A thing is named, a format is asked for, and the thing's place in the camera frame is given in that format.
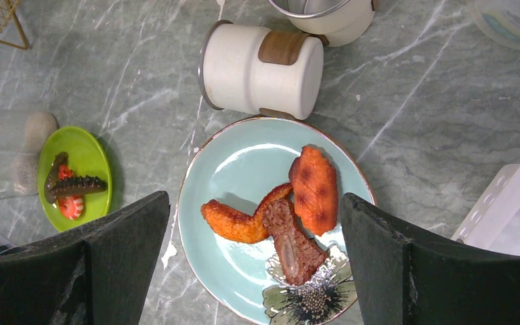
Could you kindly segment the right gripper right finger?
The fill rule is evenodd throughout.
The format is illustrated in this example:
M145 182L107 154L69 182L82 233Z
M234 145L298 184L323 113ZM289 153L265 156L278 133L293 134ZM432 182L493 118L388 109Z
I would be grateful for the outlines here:
M520 257L444 238L352 193L339 215L365 324L520 324Z

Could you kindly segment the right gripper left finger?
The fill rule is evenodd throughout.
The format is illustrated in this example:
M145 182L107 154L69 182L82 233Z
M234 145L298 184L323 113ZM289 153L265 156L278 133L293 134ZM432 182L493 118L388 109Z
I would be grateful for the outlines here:
M157 191L0 252L0 324L137 324L169 215Z

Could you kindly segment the cream lid shaker jar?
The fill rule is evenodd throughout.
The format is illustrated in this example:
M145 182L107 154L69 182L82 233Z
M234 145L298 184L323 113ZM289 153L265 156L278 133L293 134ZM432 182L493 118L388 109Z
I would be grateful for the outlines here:
M58 129L53 114L41 110L0 110L0 150L40 152Z

